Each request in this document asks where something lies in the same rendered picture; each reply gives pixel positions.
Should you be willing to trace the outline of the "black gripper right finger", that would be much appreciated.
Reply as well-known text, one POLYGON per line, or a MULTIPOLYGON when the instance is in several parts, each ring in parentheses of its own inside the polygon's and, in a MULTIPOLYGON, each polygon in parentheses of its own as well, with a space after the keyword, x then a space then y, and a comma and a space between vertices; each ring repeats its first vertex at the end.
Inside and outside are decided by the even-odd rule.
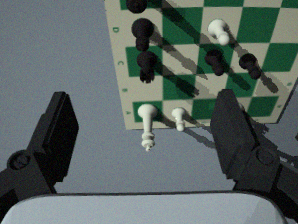
POLYGON ((218 92, 210 129, 222 173, 235 182, 232 190, 267 197, 298 223, 298 174, 280 163, 274 149, 260 145, 232 89, 218 92))

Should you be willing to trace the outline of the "green and cream chessboard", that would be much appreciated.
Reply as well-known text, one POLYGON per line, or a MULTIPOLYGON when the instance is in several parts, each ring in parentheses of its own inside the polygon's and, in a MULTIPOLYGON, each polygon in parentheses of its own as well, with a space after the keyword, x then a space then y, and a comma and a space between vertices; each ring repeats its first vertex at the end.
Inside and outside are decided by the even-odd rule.
POLYGON ((144 129, 143 104, 157 108, 152 129, 176 128, 177 107, 186 111, 186 127, 210 126, 221 89, 233 90, 252 124, 276 123, 298 78, 298 0, 147 0, 141 14, 126 0, 104 4, 126 130, 144 129), (157 57, 150 84, 140 80, 141 51, 131 30, 139 18, 154 27, 146 50, 157 57), (214 19, 227 24, 227 46, 208 33, 214 19), (222 54, 222 76, 205 62, 212 49, 222 54), (239 65, 247 53, 256 58, 257 80, 239 65))

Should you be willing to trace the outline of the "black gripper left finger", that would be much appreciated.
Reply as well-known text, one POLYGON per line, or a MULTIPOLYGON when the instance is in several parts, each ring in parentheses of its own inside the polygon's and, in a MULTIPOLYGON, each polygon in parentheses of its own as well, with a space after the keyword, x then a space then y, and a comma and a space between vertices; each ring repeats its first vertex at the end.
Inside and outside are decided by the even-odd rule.
POLYGON ((27 149, 13 153, 0 172, 0 224, 16 203, 57 193, 54 185, 67 176, 78 131, 69 94, 54 92, 27 149))

